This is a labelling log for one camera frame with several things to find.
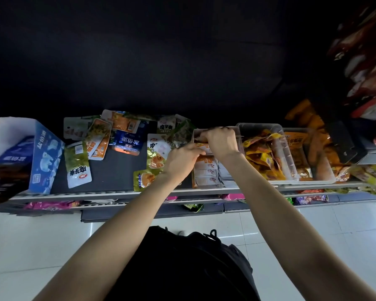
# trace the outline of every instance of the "blue snack bag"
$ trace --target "blue snack bag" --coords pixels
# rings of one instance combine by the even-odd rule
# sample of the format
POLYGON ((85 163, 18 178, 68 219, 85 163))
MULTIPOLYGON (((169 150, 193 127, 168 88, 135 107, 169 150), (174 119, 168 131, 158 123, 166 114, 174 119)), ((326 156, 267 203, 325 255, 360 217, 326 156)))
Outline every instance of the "blue snack bag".
POLYGON ((148 125, 148 121, 141 120, 136 133, 128 133, 120 130, 114 131, 114 140, 110 144, 113 144, 113 149, 118 152, 138 156, 146 141, 148 125))
POLYGON ((0 168, 16 171, 32 163, 35 136, 26 136, 0 155, 0 168))

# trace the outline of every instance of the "clear plastic bin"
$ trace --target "clear plastic bin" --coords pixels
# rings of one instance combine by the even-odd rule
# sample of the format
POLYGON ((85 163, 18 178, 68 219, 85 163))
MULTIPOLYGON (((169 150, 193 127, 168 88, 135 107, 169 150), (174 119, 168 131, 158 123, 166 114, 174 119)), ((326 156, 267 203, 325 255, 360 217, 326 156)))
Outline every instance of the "clear plastic bin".
POLYGON ((320 142, 320 137, 318 137, 318 132, 310 128, 284 128, 285 132, 302 132, 308 133, 308 138, 305 140, 304 151, 306 159, 311 167, 313 180, 312 181, 299 181, 301 185, 318 185, 318 184, 334 184, 336 182, 336 177, 332 171, 330 163, 323 151, 323 146, 320 142), (316 164, 312 165, 309 161, 308 150, 312 147, 314 154, 317 158, 316 164))
MULTIPOLYGON (((279 133, 281 135, 284 135, 283 127, 279 124, 239 123, 236 124, 236 126, 239 127, 241 135, 243 137, 253 137, 259 135, 264 129, 269 129, 272 133, 279 133)), ((288 148, 286 137, 281 137, 279 139, 273 140, 271 142, 271 148, 276 154, 276 157, 280 160, 281 170, 286 177, 286 180, 269 182, 272 185, 300 184, 300 176, 298 175, 297 169, 295 168, 290 149, 288 148)))

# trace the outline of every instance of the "blue packaging box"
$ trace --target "blue packaging box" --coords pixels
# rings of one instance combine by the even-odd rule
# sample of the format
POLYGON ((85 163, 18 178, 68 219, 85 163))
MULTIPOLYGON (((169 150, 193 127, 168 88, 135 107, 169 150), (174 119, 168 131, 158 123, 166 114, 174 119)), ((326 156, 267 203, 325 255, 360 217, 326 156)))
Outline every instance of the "blue packaging box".
POLYGON ((0 117, 0 156, 27 136, 34 136, 32 169, 27 194, 49 194, 64 142, 39 121, 24 117, 0 117))

